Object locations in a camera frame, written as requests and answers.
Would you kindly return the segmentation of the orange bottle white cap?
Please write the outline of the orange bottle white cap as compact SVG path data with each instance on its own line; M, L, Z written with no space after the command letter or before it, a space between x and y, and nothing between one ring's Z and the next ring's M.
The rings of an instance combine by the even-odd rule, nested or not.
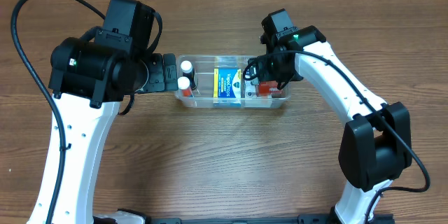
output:
M188 77L182 76L178 79L178 88L183 97L194 97L193 89L190 84L191 82Z

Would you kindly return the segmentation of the red Panadol box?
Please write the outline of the red Panadol box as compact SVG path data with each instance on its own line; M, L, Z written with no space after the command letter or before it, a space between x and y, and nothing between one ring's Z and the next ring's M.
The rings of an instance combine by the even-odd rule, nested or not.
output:
M275 80L260 82L258 85L258 95L261 97L279 96L282 90L278 89L278 83Z

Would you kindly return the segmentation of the black bottle white cap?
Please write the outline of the black bottle white cap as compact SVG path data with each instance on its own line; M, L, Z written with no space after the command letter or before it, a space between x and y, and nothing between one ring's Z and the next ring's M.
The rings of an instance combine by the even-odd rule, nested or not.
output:
M182 61L181 70L183 76L189 79L191 88L195 90L197 85L195 82L195 69L193 64L188 60Z

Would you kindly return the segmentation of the white Hansaplast box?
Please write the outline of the white Hansaplast box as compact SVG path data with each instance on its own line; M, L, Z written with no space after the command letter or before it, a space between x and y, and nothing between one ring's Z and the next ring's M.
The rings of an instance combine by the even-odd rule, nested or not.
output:
M244 81L244 97L254 99L258 97L258 85L252 84L250 80Z

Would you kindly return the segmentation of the blue VapoDrops box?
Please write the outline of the blue VapoDrops box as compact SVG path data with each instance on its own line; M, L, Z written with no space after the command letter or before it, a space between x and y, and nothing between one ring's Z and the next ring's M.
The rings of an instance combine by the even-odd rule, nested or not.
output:
M242 70L236 57L216 57L213 69L213 106L239 108L242 105Z

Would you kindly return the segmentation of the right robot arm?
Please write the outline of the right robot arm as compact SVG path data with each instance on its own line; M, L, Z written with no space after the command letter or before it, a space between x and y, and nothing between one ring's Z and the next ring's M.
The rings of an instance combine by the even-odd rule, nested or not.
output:
M328 214L299 216L301 223L394 223L376 215L382 194L412 163L410 114L369 91L337 58L326 37L314 26L297 28L286 10L262 22L265 55L250 59L245 77L275 81L283 89L291 81L309 81L344 126L339 166L346 178L340 200Z

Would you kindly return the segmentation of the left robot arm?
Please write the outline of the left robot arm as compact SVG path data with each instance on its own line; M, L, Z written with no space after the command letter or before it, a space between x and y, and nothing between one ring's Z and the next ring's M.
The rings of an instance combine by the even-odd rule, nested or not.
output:
M94 215L93 196L113 121L125 97L177 90L176 58L151 36L162 18L135 0L111 0L103 25L52 52L50 81L37 81L52 110L50 145L30 223L149 223L138 211Z

